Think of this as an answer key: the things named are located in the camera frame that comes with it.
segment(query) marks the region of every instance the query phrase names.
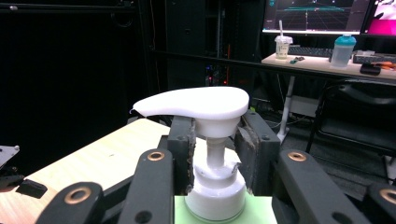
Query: white pump head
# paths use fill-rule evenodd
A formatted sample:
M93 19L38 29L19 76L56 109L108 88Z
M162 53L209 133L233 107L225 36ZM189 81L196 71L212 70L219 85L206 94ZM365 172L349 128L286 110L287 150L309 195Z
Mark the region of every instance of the white pump head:
M234 87L203 87L167 91L134 104L148 117L178 115L195 118L196 132L220 138L235 133L240 117L248 110L248 94Z

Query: wooden table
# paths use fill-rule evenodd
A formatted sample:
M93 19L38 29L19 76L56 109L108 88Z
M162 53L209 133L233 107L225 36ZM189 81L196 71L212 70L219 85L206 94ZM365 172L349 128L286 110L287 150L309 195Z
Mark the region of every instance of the wooden table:
M43 209L59 191L80 181L96 182L103 189L108 189L133 175L140 155L146 150L156 148L164 134L169 134L168 127L148 119L138 119L27 176L28 179L44 184L48 191L41 199L21 195L15 192L15 189L0 193L0 223L35 223ZM195 151L200 149L206 149L206 142L197 138ZM257 207L252 206L253 204L262 207L262 210L256 208L256 211L250 212L256 214L254 218L260 217L266 223L276 223L270 197L247 198L251 202L254 201L247 207ZM180 197L176 199L176 223L183 223L186 218L193 219L191 215L177 213L177 211L187 211L183 202ZM263 210L267 211L266 216L262 215ZM252 218L249 213L241 217Z

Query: office chair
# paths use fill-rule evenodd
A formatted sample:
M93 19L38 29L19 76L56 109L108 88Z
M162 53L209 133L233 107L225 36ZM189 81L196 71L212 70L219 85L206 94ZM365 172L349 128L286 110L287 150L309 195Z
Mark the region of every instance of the office chair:
M396 157L396 85L359 79L327 84L319 98L307 153L315 135Z

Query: small device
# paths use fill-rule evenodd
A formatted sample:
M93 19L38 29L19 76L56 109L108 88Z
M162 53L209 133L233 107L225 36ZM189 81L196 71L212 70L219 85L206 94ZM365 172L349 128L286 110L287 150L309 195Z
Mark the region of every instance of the small device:
M381 67L376 64L363 63L361 65L361 73L365 75L378 76L381 72Z

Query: desk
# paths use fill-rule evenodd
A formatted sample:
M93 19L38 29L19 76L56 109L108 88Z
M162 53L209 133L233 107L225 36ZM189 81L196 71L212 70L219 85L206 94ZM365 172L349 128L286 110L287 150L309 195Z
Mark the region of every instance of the desk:
M48 191L41 199L21 195L15 189L0 193L0 223L35 223L53 197L71 184L92 181L100 184L103 189L108 189L119 183L134 174L140 155L156 148L163 134L169 134L168 127L148 119L138 119L27 176L28 179L44 184ZM195 150L203 149L206 149L206 142L198 138ZM249 210L249 213L244 211L241 218L258 218L259 223L276 223L270 197L248 196L247 210L253 207L253 203L261 209ZM176 223L183 223L186 219L189 220L188 223L201 223L186 213L183 197L176 196L175 208Z
M290 111L307 115L309 117L314 117L315 111L318 106L318 99L307 99L304 97L292 95L295 75L298 75L298 73L304 73L304 70L308 70L310 73L313 74L315 74L315 72L318 72L316 76L311 75L312 78L339 79L343 77L351 77L392 83L396 82L396 71L382 69L381 73L378 76L370 76L360 73L361 64L353 63L351 60L349 60L346 68L331 68L328 58L304 56L304 60L297 63L290 63L290 61L293 60L295 57L295 55L289 55L286 60L279 60L276 58L275 54L272 54L262 60L262 64L278 65L282 67L296 69L296 74L289 74L290 83L288 87L288 92L286 94L285 104L283 107L280 129L277 134L281 142L283 142L288 133L288 128L286 127L286 124L288 122Z

